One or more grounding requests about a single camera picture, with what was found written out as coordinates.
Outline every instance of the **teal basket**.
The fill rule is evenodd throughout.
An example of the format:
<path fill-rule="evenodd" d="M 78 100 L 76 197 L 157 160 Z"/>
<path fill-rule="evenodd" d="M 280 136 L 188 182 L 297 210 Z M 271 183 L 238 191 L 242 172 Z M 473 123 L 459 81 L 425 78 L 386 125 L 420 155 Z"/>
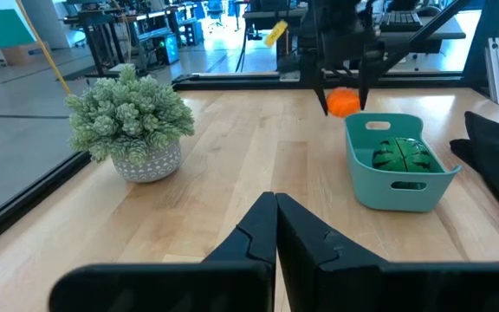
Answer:
<path fill-rule="evenodd" d="M 370 129 L 383 124 L 383 129 Z M 353 191 L 365 206 L 387 211 L 433 210 L 461 166 L 447 172 L 431 148 L 423 141 L 423 121 L 409 114 L 359 113 L 346 117 L 347 163 Z M 372 167 L 373 151 L 388 137 L 419 140 L 431 153 L 431 172 L 388 172 Z M 412 188 L 400 188 L 413 185 Z"/>

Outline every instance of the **gray floor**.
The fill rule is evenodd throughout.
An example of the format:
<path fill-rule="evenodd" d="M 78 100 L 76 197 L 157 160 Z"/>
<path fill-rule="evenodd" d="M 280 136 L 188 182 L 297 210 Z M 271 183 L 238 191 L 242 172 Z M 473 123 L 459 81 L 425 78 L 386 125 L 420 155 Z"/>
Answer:
<path fill-rule="evenodd" d="M 408 57 L 396 70 L 462 70 L 478 14 L 460 14 L 458 21 L 467 39 L 444 42 L 439 55 L 420 55 L 418 61 Z M 234 72 L 242 31 L 234 31 L 233 17 L 224 23 L 227 28 L 206 34 L 204 44 L 182 49 L 180 62 L 155 72 L 157 79 L 167 83 L 181 74 Z M 87 48 L 53 51 L 53 57 L 63 75 L 93 65 Z M 263 42 L 247 42 L 243 71 L 273 70 L 274 48 L 267 48 Z M 68 81 L 68 85 L 75 94 L 87 87 L 85 80 Z M 0 205 L 71 155 L 64 96 L 61 84 L 43 59 L 27 66 L 0 68 Z"/>

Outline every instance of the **green toy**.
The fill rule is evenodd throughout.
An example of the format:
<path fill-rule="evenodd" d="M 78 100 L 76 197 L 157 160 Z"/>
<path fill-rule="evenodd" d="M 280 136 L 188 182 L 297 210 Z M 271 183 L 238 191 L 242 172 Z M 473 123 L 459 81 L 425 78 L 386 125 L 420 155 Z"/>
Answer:
<path fill-rule="evenodd" d="M 429 172 L 431 154 L 418 140 L 390 137 L 374 150 L 373 168 L 394 172 Z"/>

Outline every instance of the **orange object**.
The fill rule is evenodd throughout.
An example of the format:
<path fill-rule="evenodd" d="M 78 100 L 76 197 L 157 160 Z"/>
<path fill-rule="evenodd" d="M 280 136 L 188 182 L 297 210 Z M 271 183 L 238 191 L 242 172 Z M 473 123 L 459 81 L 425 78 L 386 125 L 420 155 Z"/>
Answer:
<path fill-rule="evenodd" d="M 336 88 L 327 96 L 328 112 L 346 118 L 361 111 L 360 97 L 351 89 Z"/>

